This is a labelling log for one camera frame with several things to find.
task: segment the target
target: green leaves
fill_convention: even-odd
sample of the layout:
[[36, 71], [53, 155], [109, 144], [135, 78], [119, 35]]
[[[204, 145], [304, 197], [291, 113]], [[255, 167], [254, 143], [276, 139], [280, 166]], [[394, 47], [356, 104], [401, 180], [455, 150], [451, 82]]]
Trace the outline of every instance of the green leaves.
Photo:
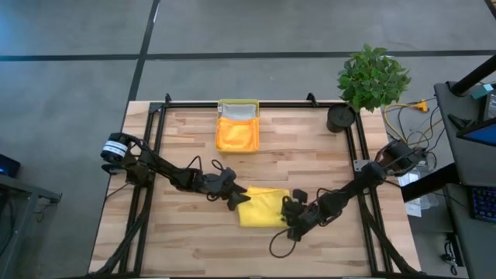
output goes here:
[[363, 45], [363, 51], [352, 53], [339, 72], [340, 98], [355, 109], [373, 111], [381, 105], [398, 101], [411, 78], [408, 71], [394, 59], [386, 57], [384, 48], [372, 49]]

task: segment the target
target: yellow cloth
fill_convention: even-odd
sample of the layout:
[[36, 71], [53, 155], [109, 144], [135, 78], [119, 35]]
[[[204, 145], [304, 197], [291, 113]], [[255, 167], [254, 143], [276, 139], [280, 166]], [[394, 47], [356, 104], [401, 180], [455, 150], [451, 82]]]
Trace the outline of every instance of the yellow cloth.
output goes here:
[[282, 221], [282, 198], [290, 196], [288, 189], [249, 186], [249, 201], [238, 204], [239, 225], [242, 227], [285, 227]]
[[215, 145], [222, 151], [257, 151], [259, 145], [259, 120], [217, 119]]

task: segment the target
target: butcher block tabletop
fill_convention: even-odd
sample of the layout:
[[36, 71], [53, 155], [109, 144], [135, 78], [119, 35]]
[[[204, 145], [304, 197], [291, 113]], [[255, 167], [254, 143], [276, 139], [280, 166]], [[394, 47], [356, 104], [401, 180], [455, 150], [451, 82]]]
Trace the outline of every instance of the butcher block tabletop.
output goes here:
[[[149, 104], [129, 103], [122, 128], [124, 133], [143, 138]], [[327, 130], [326, 113], [326, 108], [261, 108], [259, 151], [220, 154], [215, 149], [215, 108], [168, 108], [160, 156], [178, 167], [186, 167], [199, 155], [205, 174], [219, 172], [210, 164], [216, 159], [224, 167], [231, 167], [237, 174], [236, 183], [245, 188], [250, 185], [300, 188], [308, 192], [310, 202], [318, 188], [338, 189], [353, 179], [346, 134]], [[369, 153], [374, 157], [388, 143], [381, 111], [362, 111], [361, 117]], [[153, 123], [150, 146], [154, 145], [157, 122]], [[353, 133], [356, 151], [361, 157], [355, 126]], [[113, 176], [108, 193], [124, 185], [124, 180], [124, 174]], [[400, 189], [382, 184], [377, 193], [387, 237], [408, 263], [420, 270]], [[121, 242], [132, 195], [133, 186], [127, 186], [103, 205], [90, 272], [103, 266]], [[304, 235], [292, 255], [277, 259], [269, 254], [268, 247], [274, 234], [281, 230], [239, 227], [238, 213], [229, 211], [226, 201], [210, 202], [205, 195], [178, 191], [168, 179], [157, 175], [141, 276], [370, 275], [357, 198], [350, 200], [336, 221], [326, 227], [316, 226]], [[129, 255], [130, 270], [136, 243], [137, 237]], [[276, 254], [285, 254], [291, 246], [292, 241], [282, 235], [275, 240], [273, 250]], [[375, 238], [374, 246], [379, 270], [384, 270]]]

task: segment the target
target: concrete floor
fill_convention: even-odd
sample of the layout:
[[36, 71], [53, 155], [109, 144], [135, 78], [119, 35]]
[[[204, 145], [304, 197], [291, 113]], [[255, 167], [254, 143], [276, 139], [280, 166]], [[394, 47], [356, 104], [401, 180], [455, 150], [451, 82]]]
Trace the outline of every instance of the concrete floor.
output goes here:
[[[2, 1], [0, 56], [139, 53], [151, 5]], [[390, 50], [486, 50], [496, 44], [494, 24], [487, 6], [475, 0], [163, 0], [149, 53], [354, 51], [363, 43]], [[401, 102], [431, 98], [435, 83], [457, 80], [486, 59], [399, 57], [412, 76]], [[301, 99], [308, 92], [337, 98], [344, 60], [147, 61], [136, 98], [161, 100], [166, 92], [177, 100]], [[120, 129], [135, 69], [135, 60], [0, 63], [0, 153], [22, 162], [20, 179], [64, 193], [42, 223], [32, 222], [17, 277], [87, 271], [109, 179], [99, 152], [108, 134]], [[405, 129], [417, 130], [426, 117], [404, 110]], [[441, 141], [438, 167], [453, 161], [446, 137]], [[416, 232], [415, 243], [424, 271], [449, 274], [436, 261], [442, 235]]]

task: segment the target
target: black cylinder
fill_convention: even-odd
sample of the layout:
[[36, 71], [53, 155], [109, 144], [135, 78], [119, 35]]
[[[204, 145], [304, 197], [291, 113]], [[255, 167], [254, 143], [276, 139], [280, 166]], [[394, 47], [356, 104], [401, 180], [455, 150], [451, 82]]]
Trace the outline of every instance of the black cylinder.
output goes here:
[[327, 112], [327, 129], [333, 133], [340, 133], [352, 126], [357, 114], [347, 104], [331, 105]]
[[477, 82], [492, 74], [494, 71], [496, 71], [496, 55], [475, 68], [470, 74], [462, 78], [461, 81], [455, 83], [455, 85], [451, 87], [451, 92], [458, 97], [466, 96], [469, 93], [468, 90], [471, 89], [472, 86], [476, 85]]

